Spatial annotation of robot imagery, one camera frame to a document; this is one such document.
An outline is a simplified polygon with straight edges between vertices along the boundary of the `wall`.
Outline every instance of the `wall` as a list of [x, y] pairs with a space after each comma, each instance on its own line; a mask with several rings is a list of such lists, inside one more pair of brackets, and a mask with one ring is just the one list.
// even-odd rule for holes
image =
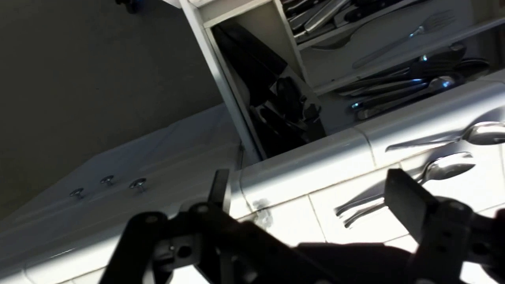
[[0, 218], [90, 156], [219, 103], [182, 13], [0, 2]]

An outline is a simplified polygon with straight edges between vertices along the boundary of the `metal tool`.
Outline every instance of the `metal tool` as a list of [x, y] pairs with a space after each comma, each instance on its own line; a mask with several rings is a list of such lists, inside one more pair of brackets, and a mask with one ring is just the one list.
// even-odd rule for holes
[[393, 71], [388, 70], [385, 73], [376, 74], [374, 78], [366, 78], [354, 84], [349, 84], [346, 87], [341, 87], [339, 90], [335, 90], [335, 93], [347, 93], [357, 89], [374, 87], [377, 84], [388, 84], [396, 81], [432, 76], [434, 74], [432, 68], [434, 65], [439, 65], [439, 63], [445, 63], [445, 66], [450, 66], [447, 68], [445, 73], [453, 73], [455, 66], [456, 68], [464, 66], [461, 65], [461, 62], [464, 62], [462, 57], [466, 55], [466, 51], [467, 51], [466, 44], [456, 43], [434, 54], [421, 55], [410, 63], [396, 66]]
[[322, 5], [313, 7], [306, 10], [305, 13], [295, 14], [289, 19], [290, 30], [297, 32], [300, 30], [320, 8]]
[[466, 130], [459, 133], [444, 133], [437, 136], [429, 136], [417, 141], [409, 141], [402, 144], [395, 144], [387, 147], [385, 152], [395, 152], [410, 147], [426, 147], [426, 145], [445, 145], [458, 141], [466, 141], [473, 145], [497, 145], [505, 142], [505, 125], [502, 122], [477, 122], [470, 123]]
[[320, 35], [325, 35], [331, 30], [335, 30], [335, 25], [328, 24], [328, 25], [324, 25], [324, 27], [314, 30], [314, 33], [308, 33], [306, 30], [301, 30], [301, 32], [295, 33], [294, 38], [295, 38], [297, 44], [300, 44], [300, 43], [309, 41], [313, 38], [317, 38]]
[[414, 38], [418, 38], [421, 35], [428, 35], [428, 33], [434, 33], [447, 25], [450, 25], [453, 22], [453, 14], [450, 10], [436, 13], [429, 18], [426, 18], [415, 30], [412, 30], [407, 37], [401, 37], [376, 51], [372, 51], [371, 54], [365, 55], [363, 59], [357, 60], [354, 63], [354, 68], [363, 68], [366, 65], [369, 65], [371, 62], [376, 62], [377, 59], [382, 59], [385, 54], [388, 54], [391, 49], [412, 41]]
[[426, 85], [428, 85], [428, 82], [420, 82], [417, 85], [409, 85], [409, 87], [404, 87], [401, 90], [395, 90], [395, 92], [388, 92], [388, 93], [384, 93], [384, 95], [377, 95], [374, 98], [355, 101], [355, 103], [352, 103], [349, 106], [349, 111], [352, 114], [360, 114], [361, 111], [368, 111], [369, 108], [380, 106], [380, 104], [385, 104], [388, 101], [401, 100], [401, 98], [409, 96], [412, 93], [421, 92], [423, 89], [426, 89]]
[[[475, 167], [475, 164], [477, 163], [475, 163], [472, 153], [469, 153], [469, 152], [455, 153], [450, 156], [442, 156], [442, 158], [429, 163], [428, 166], [425, 166], [423, 174], [420, 175], [420, 179], [417, 182], [420, 185], [423, 185], [429, 180], [448, 180], [448, 179], [453, 179], [453, 177], [458, 177], [458, 175], [469, 172], [470, 169]], [[335, 208], [335, 213], [339, 216], [344, 212], [350, 210], [352, 207], [368, 204], [368, 202], [377, 201], [380, 197], [384, 197], [384, 193], [380, 193], [380, 191], [377, 191], [376, 194], [369, 196], [368, 199], [361, 199], [361, 201], [358, 196], [358, 197], [349, 201], [347, 204]], [[360, 218], [371, 215], [384, 207], [385, 207], [385, 204], [377, 204], [377, 205], [371, 205], [368, 208], [358, 210], [355, 215], [352, 215], [350, 218], [347, 218], [344, 221], [344, 226], [350, 227]]]
[[407, 95], [407, 96], [402, 96], [402, 98], [398, 98], [395, 95], [395, 96], [390, 98], [390, 100], [395, 100], [395, 101], [388, 101], [388, 103], [384, 103], [380, 100], [377, 100], [377, 104], [368, 103], [366, 109], [361, 108], [358, 112], [355, 112], [355, 119], [358, 122], [369, 120], [372, 117], [384, 115], [384, 114], [387, 114], [390, 111], [395, 111], [395, 109], [398, 109], [401, 106], [407, 106], [407, 104], [417, 103], [420, 100], [429, 98], [432, 95], [437, 95], [440, 92], [455, 89], [459, 84], [461, 82], [458, 82], [458, 79], [453, 78], [453, 76], [440, 76], [440, 78], [432, 79], [429, 82], [428, 89], [420, 90], [420, 92], [417, 92], [414, 95]]
[[284, 7], [284, 13], [287, 18], [294, 18], [297, 14], [301, 14], [308, 11], [309, 8], [319, 5], [324, 0], [294, 0], [289, 5]]
[[425, 79], [421, 78], [409, 79], [409, 81], [385, 82], [385, 84], [377, 84], [377, 85], [357, 89], [350, 92], [341, 92], [339, 96], [343, 98], [372, 96], [385, 92], [402, 90], [412, 85], [421, 85], [423, 82]]
[[429, 180], [448, 180], [469, 172], [475, 166], [475, 158], [469, 152], [442, 156], [425, 167], [423, 175], [418, 179], [418, 183], [423, 185]]
[[322, 8], [303, 25], [306, 33], [314, 33], [327, 22], [330, 22], [336, 13], [346, 8], [350, 0], [327, 0], [322, 3]]

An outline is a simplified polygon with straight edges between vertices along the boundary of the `black object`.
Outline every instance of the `black object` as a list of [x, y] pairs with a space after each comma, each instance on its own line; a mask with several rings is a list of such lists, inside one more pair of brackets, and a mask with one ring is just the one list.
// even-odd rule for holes
[[249, 90], [249, 104], [259, 106], [271, 98], [270, 87], [287, 63], [268, 46], [238, 24], [226, 22], [215, 27], [216, 43]]
[[141, 0], [115, 0], [117, 5], [125, 5], [129, 14], [137, 14], [141, 11]]
[[275, 156], [306, 144], [300, 133], [290, 128], [271, 109], [264, 106], [251, 108], [249, 114], [267, 156]]
[[[226, 186], [215, 183], [210, 196], [223, 196], [216, 185]], [[164, 284], [186, 265], [219, 284], [459, 283], [464, 261], [505, 281], [505, 212], [483, 218], [458, 201], [432, 197], [402, 171], [388, 172], [385, 199], [418, 242], [415, 254], [384, 245], [287, 248], [208, 199], [174, 220], [158, 212], [129, 220], [101, 284], [139, 284], [147, 270]]]
[[276, 109], [287, 120], [297, 123], [303, 119], [303, 96], [292, 78], [279, 78], [276, 81], [278, 106]]
[[352, 0], [352, 5], [360, 7], [360, 8], [366, 8], [366, 7], [376, 5], [379, 2], [382, 2], [382, 0]]

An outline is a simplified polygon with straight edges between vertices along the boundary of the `open drawer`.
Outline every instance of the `open drawer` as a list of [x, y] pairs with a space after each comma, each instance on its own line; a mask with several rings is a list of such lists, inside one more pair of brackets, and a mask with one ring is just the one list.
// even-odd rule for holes
[[[369, 16], [344, 29], [344, 32], [354, 33], [350, 37], [352, 41], [346, 48], [331, 49], [331, 41], [343, 37], [343, 32], [333, 30], [328, 35], [298, 44], [281, 0], [215, 0], [199, 8], [182, 0], [185, 14], [218, 82], [243, 145], [249, 156], [254, 156], [251, 163], [344, 130], [357, 128], [360, 122], [347, 111], [352, 101], [339, 98], [335, 92], [336, 89], [417, 60], [426, 54], [442, 51], [450, 44], [462, 43], [467, 48], [466, 57], [483, 57], [491, 62], [494, 70], [500, 70], [503, 66], [500, 51], [503, 49], [502, 27], [505, 18], [492, 13], [499, 11], [492, 10], [492, 5], [500, 8], [499, 2], [461, 0], [455, 5], [450, 0], [428, 0], [417, 5], [398, 7], [396, 10], [384, 10], [379, 16]], [[399, 41], [395, 49], [380, 52], [380, 57], [377, 55], [372, 60], [366, 60], [365, 65], [355, 66], [355, 62], [363, 62], [377, 48], [396, 41], [420, 27], [432, 14], [440, 13], [450, 18], [447, 27], [437, 27], [437, 30], [406, 40], [406, 43]], [[223, 46], [216, 41], [216, 30], [229, 22], [240, 24], [240, 27], [286, 63], [286, 71], [278, 76], [294, 78], [303, 96], [308, 98], [305, 106], [316, 104], [322, 109], [319, 119], [324, 131], [319, 130], [316, 136], [305, 137], [303, 144], [297, 144], [295, 147], [268, 152], [268, 147], [283, 142], [283, 139], [268, 141], [262, 137], [262, 131], [259, 131], [257, 122], [251, 114], [254, 93], [251, 95], [248, 84], [245, 84], [235, 66], [224, 57], [226, 52], [223, 52]]]

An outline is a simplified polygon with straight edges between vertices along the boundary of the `cabinet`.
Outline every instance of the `cabinet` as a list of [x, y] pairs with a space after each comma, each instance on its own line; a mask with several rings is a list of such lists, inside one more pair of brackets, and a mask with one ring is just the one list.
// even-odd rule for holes
[[404, 226], [395, 218], [388, 208], [363, 216], [350, 227], [344, 227], [344, 218], [352, 216], [363, 207], [355, 207], [343, 216], [335, 215], [335, 208], [358, 196], [363, 191], [380, 191], [387, 171], [377, 171], [350, 182], [335, 185], [331, 188], [309, 194], [317, 213], [320, 227], [330, 243], [385, 243], [393, 238], [407, 235]]
[[240, 172], [240, 190], [253, 210], [273, 207], [376, 169], [366, 137], [343, 131]]
[[[376, 122], [376, 119], [366, 123], [354, 122], [347, 114], [350, 103], [338, 98], [335, 90], [358, 79], [374, 76], [453, 43], [466, 43], [472, 57], [489, 59], [494, 70], [503, 66], [503, 52], [500, 51], [503, 46], [502, 30], [505, 19], [500, 13], [494, 13], [499, 10], [492, 10], [492, 5], [500, 5], [499, 2], [461, 0], [455, 5], [451, 0], [429, 0], [421, 3], [402, 0], [380, 13], [341, 29], [328, 30], [305, 43], [295, 41], [279, 0], [213, 0], [202, 7], [193, 5], [188, 0], [182, 0], [180, 3], [240, 133], [240, 139], [248, 155], [253, 155], [256, 161], [265, 160], [267, 156], [248, 112], [248, 90], [243, 89], [242, 79], [223, 57], [215, 38], [215, 27], [226, 21], [238, 22], [286, 60], [290, 74], [300, 78], [300, 85], [303, 85], [300, 89], [306, 90], [306, 96], [322, 106], [322, 122], [327, 136], [349, 128], [368, 128], [366, 123], [376, 126], [384, 125], [387, 120], [417, 120], [418, 114], [414, 112], [414, 106], [421, 103], [414, 104], [412, 109], [396, 111], [391, 117], [385, 115], [387, 119], [384, 117], [384, 120], [377, 119], [379, 122]], [[437, 13], [448, 13], [448, 24], [426, 35], [399, 43], [388, 49], [388, 52], [380, 54], [380, 57], [377, 55], [371, 65], [355, 66], [360, 59], [387, 43], [409, 35], [409, 32]], [[344, 48], [331, 48], [331, 43], [339, 40], [349, 40], [349, 43]], [[466, 87], [461, 87], [453, 93], [444, 93], [440, 100], [429, 98], [423, 103], [425, 106], [444, 103], [448, 108], [453, 98], [456, 98], [456, 93], [466, 92]], [[464, 104], [467, 98], [462, 96], [456, 100], [461, 100], [461, 104]], [[488, 106], [478, 104], [475, 108], [481, 111]], [[440, 108], [440, 112], [453, 112], [455, 109], [456, 108]]]
[[289, 246], [325, 242], [314, 208], [306, 196], [265, 208], [257, 216], [256, 224]]

